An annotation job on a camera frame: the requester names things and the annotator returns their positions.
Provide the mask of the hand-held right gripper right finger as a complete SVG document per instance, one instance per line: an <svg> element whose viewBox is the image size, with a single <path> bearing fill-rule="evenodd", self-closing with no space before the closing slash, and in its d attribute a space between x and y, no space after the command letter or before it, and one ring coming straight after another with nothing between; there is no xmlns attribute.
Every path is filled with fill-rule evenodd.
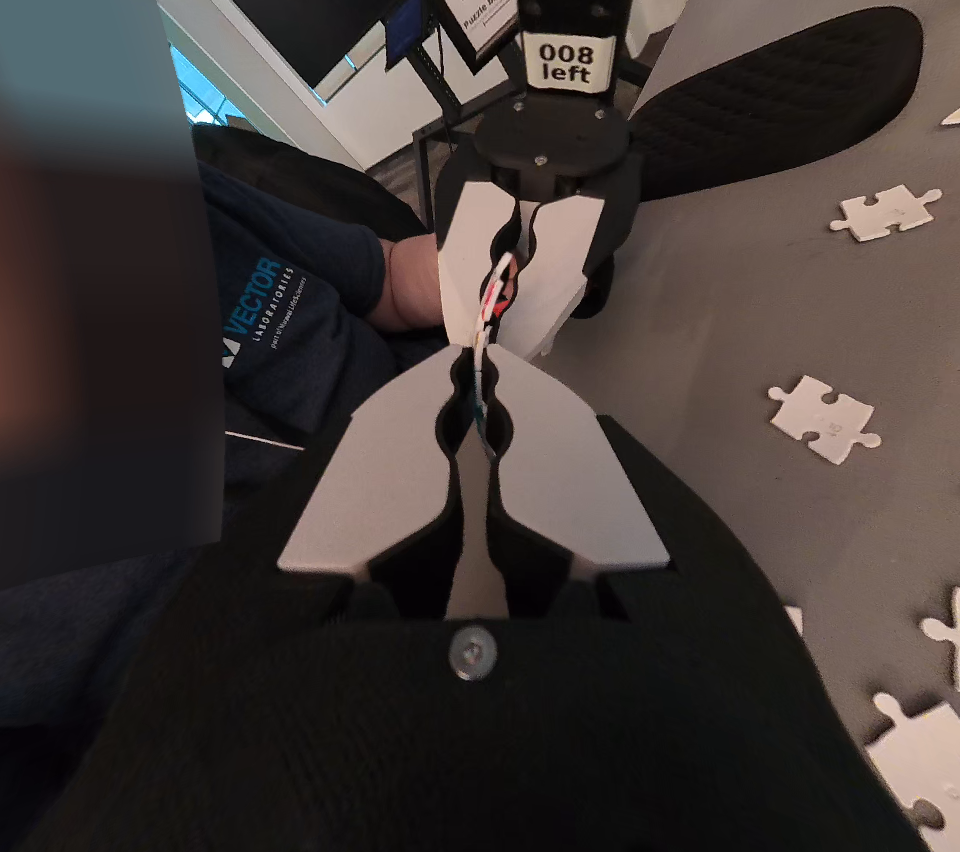
<svg viewBox="0 0 960 852"><path fill-rule="evenodd" d="M671 558L594 409L504 348L483 362L489 556L511 618L545 617L570 582Z"/></svg>

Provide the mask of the black metal stand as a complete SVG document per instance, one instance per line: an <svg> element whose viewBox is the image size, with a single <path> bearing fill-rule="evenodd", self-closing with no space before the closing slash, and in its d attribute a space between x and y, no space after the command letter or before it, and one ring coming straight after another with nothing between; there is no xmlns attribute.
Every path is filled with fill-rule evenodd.
<svg viewBox="0 0 960 852"><path fill-rule="evenodd" d="M430 143L445 141L450 151L454 151L454 143L460 142L465 135L461 127L481 117L498 102L519 93L526 83L526 72L522 47L512 39L497 55L507 78L480 96L468 102L461 102L448 83L442 67L438 66L426 52L423 44L418 44L414 51L407 55L407 59L440 107L438 120L422 126L414 132L413 136L418 208L425 225L431 231L435 226L435 212L429 166Z"/></svg>

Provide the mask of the joined white puzzle section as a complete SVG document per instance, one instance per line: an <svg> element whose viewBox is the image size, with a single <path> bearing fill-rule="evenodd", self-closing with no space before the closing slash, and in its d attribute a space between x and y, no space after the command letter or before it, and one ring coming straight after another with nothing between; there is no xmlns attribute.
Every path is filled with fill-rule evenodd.
<svg viewBox="0 0 960 852"><path fill-rule="evenodd" d="M484 392L484 363L494 337L495 326L513 305L518 292L521 271L515 250L505 252L493 266L482 291L479 312L474 326L472 349L472 414L487 460L494 463L497 453L488 438L489 408Z"/></svg>

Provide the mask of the white puzzle pieces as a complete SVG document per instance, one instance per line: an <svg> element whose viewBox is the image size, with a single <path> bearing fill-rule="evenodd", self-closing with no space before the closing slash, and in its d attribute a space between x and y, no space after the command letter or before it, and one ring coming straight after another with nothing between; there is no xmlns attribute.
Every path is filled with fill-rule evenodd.
<svg viewBox="0 0 960 852"><path fill-rule="evenodd" d="M860 244L905 233L934 221L932 203L944 191L931 188L918 196L906 184L872 196L838 202L841 217L828 229ZM879 435L869 432L876 409L816 377L803 375L789 391L768 391L778 403L771 424L830 462L841 465L857 448L877 449ZM900 701L887 692L872 696L874 709L890 727L866 747L875 770L899 804L915 813L928 802L942 816L942 826L921 825L919 831L932 850L958 850L958 715L947 702L908 715Z"/></svg>

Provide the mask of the person in navy shirt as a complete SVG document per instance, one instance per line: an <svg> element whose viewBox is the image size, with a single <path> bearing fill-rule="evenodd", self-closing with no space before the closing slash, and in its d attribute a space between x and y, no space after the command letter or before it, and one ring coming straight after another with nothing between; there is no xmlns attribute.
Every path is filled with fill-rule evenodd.
<svg viewBox="0 0 960 852"><path fill-rule="evenodd" d="M330 421L449 344L444 326L371 326L381 238L198 162L224 346L225 498L282 474Z"/></svg>

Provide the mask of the person's left forearm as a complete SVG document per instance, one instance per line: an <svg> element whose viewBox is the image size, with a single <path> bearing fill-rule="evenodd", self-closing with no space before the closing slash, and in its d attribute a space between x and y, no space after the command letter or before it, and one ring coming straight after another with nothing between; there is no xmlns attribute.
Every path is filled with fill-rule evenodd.
<svg viewBox="0 0 960 852"><path fill-rule="evenodd" d="M388 334L442 327L445 320L436 234L397 243L381 239L380 244L385 268L383 286L366 321Z"/></svg>

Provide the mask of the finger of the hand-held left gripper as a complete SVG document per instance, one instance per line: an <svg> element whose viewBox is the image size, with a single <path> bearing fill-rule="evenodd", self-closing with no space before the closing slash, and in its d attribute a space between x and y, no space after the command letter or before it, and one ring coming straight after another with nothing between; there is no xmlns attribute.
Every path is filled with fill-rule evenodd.
<svg viewBox="0 0 960 852"><path fill-rule="evenodd" d="M586 261L603 198L577 195L540 205L529 229L529 259L515 296L500 318L496 343L521 359L549 351L558 330L583 299Z"/></svg>
<svg viewBox="0 0 960 852"><path fill-rule="evenodd" d="M445 330L451 344L470 344L494 266L520 243L520 203L489 180L438 185L436 234Z"/></svg>

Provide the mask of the small blue screen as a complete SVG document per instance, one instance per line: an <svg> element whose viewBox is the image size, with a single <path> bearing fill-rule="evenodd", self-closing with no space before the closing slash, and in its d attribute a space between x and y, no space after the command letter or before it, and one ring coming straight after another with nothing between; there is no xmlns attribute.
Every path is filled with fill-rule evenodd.
<svg viewBox="0 0 960 852"><path fill-rule="evenodd" d="M424 0L404 0L383 20L387 72L424 42L429 22Z"/></svg>

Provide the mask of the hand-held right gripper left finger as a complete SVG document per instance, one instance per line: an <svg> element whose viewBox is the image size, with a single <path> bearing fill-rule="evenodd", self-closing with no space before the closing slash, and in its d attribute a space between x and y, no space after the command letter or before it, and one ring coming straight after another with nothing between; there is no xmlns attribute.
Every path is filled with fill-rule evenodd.
<svg viewBox="0 0 960 852"><path fill-rule="evenodd" d="M464 547L457 452L470 351L450 345L352 415L277 566L384 587L406 618L445 617Z"/></svg>

